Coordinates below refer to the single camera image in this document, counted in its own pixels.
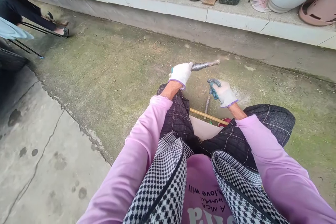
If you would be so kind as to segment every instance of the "pink shirt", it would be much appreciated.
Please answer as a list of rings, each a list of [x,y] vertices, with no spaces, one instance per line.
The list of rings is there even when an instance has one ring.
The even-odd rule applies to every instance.
[[[123,221],[154,159],[171,105],[166,97],[151,98],[78,223]],[[336,224],[336,213],[319,195],[308,172],[288,156],[271,131],[255,115],[236,122],[251,146],[264,189],[278,211],[290,223]],[[185,191],[183,223],[234,223],[207,156],[193,155],[187,160]]]

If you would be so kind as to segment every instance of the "light blue cloth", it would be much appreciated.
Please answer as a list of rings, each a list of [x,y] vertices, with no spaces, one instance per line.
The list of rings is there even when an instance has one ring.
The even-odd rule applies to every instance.
[[[29,34],[20,27],[8,22],[6,19],[0,17],[0,37],[4,39],[33,39],[33,35]]]

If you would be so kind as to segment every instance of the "glove cuff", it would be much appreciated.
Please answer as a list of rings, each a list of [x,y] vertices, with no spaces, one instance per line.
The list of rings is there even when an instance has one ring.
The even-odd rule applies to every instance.
[[[186,85],[184,83],[182,83],[180,80],[176,80],[176,79],[173,79],[172,77],[170,77],[168,82],[170,82],[170,81],[176,81],[176,82],[180,83],[182,85],[181,90],[184,90],[186,88],[185,87]]]

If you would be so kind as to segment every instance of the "wet stain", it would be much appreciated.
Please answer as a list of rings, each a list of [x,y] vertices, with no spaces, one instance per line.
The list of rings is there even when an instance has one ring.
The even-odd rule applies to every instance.
[[[55,191],[51,191],[49,193],[49,196],[47,199],[47,206],[51,208],[51,211],[53,214],[56,214],[58,216],[62,215],[62,212],[63,212],[62,204],[60,200],[56,198]]]
[[[98,147],[94,144],[91,144],[91,150],[96,151],[98,150]]]
[[[33,149],[33,151],[31,152],[31,155],[36,156],[38,151],[39,151],[38,149]]]
[[[86,189],[82,187],[79,189],[78,198],[82,200],[86,197],[86,194],[87,194]]]
[[[21,118],[22,118],[21,111],[14,109],[11,115],[9,116],[8,126],[9,127],[14,126],[15,124],[21,121]]]
[[[55,198],[55,195],[56,195],[55,191],[51,191],[49,193],[49,198]]]
[[[62,153],[58,153],[58,152],[55,152],[54,153],[54,158],[56,159],[56,162],[55,162],[55,169],[56,170],[64,170],[64,168],[67,166],[67,160],[66,158],[63,156]]]
[[[26,153],[27,153],[27,148],[26,148],[26,147],[23,147],[23,148],[20,150],[20,158],[23,157]]]

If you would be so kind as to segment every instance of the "pink long sleeve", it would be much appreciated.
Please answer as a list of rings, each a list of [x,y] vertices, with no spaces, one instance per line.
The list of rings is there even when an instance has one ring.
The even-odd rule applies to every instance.
[[[278,144],[275,136],[252,115],[236,120],[251,146],[264,189],[291,223],[336,223],[336,213],[320,196],[308,172]]]
[[[153,96],[102,185],[77,223],[121,223],[151,165],[172,101]]]

